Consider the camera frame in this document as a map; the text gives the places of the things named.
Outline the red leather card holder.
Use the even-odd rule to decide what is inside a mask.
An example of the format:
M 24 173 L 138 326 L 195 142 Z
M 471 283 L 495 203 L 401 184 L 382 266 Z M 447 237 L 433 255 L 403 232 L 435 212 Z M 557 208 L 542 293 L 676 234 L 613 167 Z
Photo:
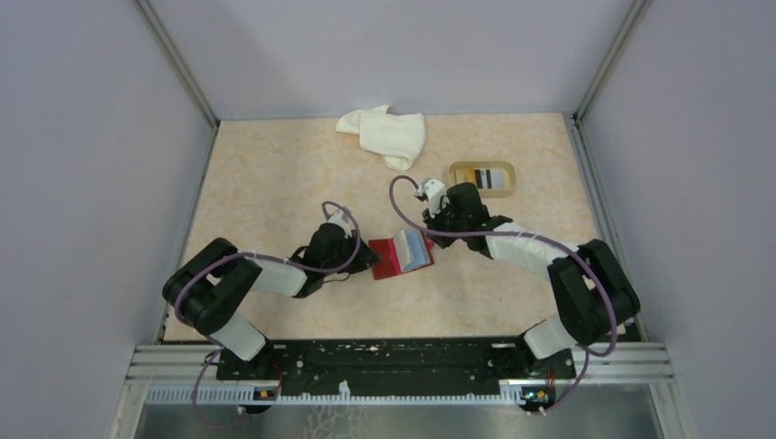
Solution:
M 411 273 L 435 263 L 434 243 L 417 229 L 399 230 L 392 238 L 368 241 L 380 261 L 372 267 L 375 281 Z

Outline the gold VIP card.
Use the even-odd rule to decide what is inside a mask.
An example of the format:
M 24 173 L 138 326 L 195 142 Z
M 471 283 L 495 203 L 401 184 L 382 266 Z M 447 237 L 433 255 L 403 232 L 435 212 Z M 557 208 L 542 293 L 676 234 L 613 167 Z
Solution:
M 481 188 L 480 173 L 474 168 L 461 168 L 455 172 L 456 181 L 460 183 L 471 183 L 477 188 Z

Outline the black striped card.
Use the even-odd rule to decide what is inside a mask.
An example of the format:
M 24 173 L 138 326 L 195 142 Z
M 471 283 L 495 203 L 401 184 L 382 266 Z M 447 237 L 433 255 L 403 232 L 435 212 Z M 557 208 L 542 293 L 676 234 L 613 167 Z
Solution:
M 486 190 L 497 190 L 506 188 L 506 179 L 504 171 L 499 168 L 477 169 L 480 173 L 481 188 Z

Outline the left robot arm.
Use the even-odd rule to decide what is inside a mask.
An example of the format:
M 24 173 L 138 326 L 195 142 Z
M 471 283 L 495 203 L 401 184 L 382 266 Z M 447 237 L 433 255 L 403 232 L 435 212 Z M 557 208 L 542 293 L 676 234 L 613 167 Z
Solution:
M 162 287 L 175 317 L 238 358 L 250 377 L 267 376 L 275 364 L 271 341 L 240 315 L 249 293 L 306 298 L 332 274 L 356 274 L 381 261 L 352 227 L 326 222 L 290 259 L 241 252 L 217 238 L 179 268 Z

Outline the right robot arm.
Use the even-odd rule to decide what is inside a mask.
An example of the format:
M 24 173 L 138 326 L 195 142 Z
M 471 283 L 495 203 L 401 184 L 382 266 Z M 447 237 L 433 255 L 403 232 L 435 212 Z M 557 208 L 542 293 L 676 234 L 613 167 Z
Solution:
M 562 243 L 494 216 L 472 183 L 446 187 L 428 178 L 415 196 L 428 204 L 423 222 L 437 246 L 463 241 L 473 252 L 512 262 L 549 282 L 557 311 L 523 334 L 525 345 L 515 352 L 523 375 L 540 376 L 555 353 L 612 336 L 640 312 L 641 301 L 606 242 Z

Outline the beige oval tray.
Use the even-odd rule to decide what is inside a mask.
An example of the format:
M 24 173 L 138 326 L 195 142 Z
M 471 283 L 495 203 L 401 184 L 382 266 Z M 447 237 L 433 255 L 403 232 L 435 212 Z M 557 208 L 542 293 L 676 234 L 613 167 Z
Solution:
M 447 184 L 472 183 L 484 198 L 509 197 L 518 184 L 515 167 L 503 160 L 461 160 L 447 167 Z

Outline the white folded cloth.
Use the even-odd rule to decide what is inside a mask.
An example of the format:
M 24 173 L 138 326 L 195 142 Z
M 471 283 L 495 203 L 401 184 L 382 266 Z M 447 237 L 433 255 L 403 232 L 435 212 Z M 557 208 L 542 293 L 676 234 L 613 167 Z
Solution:
M 421 155 L 427 139 L 422 113 L 393 114 L 388 104 L 359 109 L 341 116 L 335 130 L 359 137 L 362 150 L 379 155 L 393 170 L 409 170 Z

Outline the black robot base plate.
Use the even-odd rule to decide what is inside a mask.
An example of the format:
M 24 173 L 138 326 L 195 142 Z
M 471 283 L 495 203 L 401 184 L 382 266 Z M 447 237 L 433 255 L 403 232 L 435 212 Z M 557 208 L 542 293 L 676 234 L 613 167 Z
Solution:
M 252 361 L 224 351 L 217 365 L 218 380 L 281 380 L 290 397 L 333 396 L 342 382 L 358 397 L 486 396 L 503 380 L 577 374 L 570 349 L 534 359 L 518 336 L 275 340 Z

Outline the aluminium frame rail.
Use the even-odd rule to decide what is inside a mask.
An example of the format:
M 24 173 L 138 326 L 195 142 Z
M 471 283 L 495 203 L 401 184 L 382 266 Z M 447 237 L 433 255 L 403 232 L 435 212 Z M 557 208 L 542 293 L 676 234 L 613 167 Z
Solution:
M 202 405 L 511 405 L 548 403 L 565 388 L 669 384 L 658 343 L 625 342 L 604 358 L 562 351 L 531 369 L 498 338 L 287 340 L 269 359 L 231 353 L 207 365 L 209 345 L 135 350 L 126 383 L 149 402 Z

